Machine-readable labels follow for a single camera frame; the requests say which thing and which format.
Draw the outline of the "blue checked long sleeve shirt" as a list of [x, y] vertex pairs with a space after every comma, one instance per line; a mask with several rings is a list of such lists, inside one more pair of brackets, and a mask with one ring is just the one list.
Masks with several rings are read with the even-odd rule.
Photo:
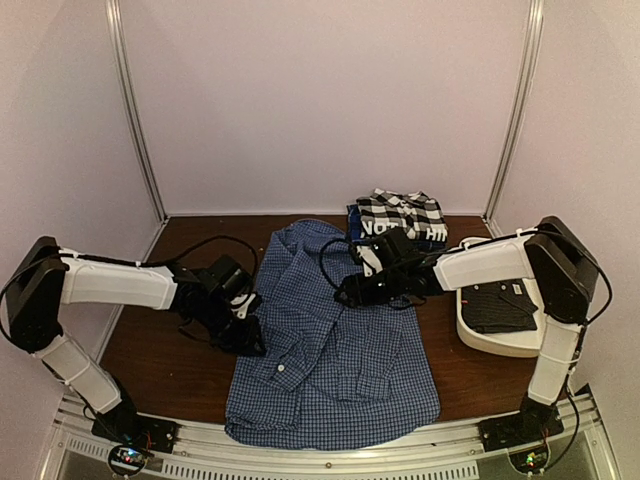
[[353, 450], [439, 417], [415, 311], [334, 300], [332, 282], [357, 272], [342, 236], [315, 219], [272, 234], [257, 276], [266, 353], [237, 360], [225, 414], [231, 439]]

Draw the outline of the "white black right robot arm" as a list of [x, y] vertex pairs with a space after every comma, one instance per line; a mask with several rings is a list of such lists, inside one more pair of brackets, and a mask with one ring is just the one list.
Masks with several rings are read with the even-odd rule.
[[528, 390], [508, 420], [517, 438], [526, 442], [550, 426], [595, 319], [589, 311], [596, 284], [605, 277], [592, 254], [558, 217], [545, 217], [537, 226], [514, 234], [430, 253], [417, 250], [395, 228], [370, 240], [356, 257], [363, 272], [345, 277], [334, 288], [335, 300], [350, 308], [462, 294], [491, 284], [510, 289], [521, 282], [532, 297], [537, 309], [533, 318], [542, 332]]

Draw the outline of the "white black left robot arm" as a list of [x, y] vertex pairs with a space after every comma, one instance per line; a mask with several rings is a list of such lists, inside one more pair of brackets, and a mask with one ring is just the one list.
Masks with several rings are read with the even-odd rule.
[[83, 254], [39, 238], [1, 290], [7, 318], [1, 333], [14, 347], [39, 359], [83, 401], [95, 435], [132, 445], [153, 445], [176, 427], [154, 426], [140, 415], [125, 388], [67, 334], [59, 321], [63, 305], [106, 304], [146, 307], [197, 322], [209, 344], [244, 357], [265, 355], [255, 311], [261, 303], [254, 272], [228, 255], [189, 269], [181, 257], [133, 262]]

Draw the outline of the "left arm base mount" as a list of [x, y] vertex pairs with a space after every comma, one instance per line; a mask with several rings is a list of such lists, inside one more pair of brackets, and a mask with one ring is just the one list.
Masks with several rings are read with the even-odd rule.
[[134, 414], [97, 414], [91, 433], [112, 442], [146, 451], [172, 453], [178, 424]]

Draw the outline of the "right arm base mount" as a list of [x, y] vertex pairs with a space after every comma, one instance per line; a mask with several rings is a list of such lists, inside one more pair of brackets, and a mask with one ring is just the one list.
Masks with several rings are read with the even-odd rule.
[[519, 413], [493, 417], [478, 424], [485, 452], [510, 449], [530, 443], [542, 443], [550, 436], [564, 432], [563, 423], [551, 418], [543, 424], [526, 423]]

